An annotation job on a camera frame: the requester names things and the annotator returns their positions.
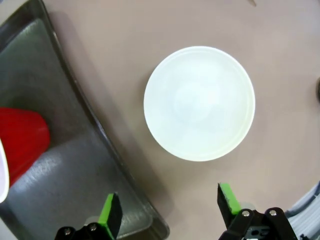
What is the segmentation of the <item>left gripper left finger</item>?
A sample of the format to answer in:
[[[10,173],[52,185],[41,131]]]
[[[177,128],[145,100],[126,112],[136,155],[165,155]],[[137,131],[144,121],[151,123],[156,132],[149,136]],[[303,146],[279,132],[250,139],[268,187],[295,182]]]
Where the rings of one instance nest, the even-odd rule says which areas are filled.
[[[80,229],[61,227],[56,240],[115,240],[118,237],[123,218],[120,198],[116,192],[110,193],[104,203],[97,222],[91,222]]]

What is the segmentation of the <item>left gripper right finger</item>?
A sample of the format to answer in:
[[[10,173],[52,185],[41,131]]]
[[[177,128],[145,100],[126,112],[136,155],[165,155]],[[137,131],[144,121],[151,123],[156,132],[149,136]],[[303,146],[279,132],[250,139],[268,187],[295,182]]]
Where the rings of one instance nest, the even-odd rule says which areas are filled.
[[[217,204],[226,226],[219,240],[298,239],[281,208],[268,208],[264,213],[243,208],[227,183],[217,186]]]

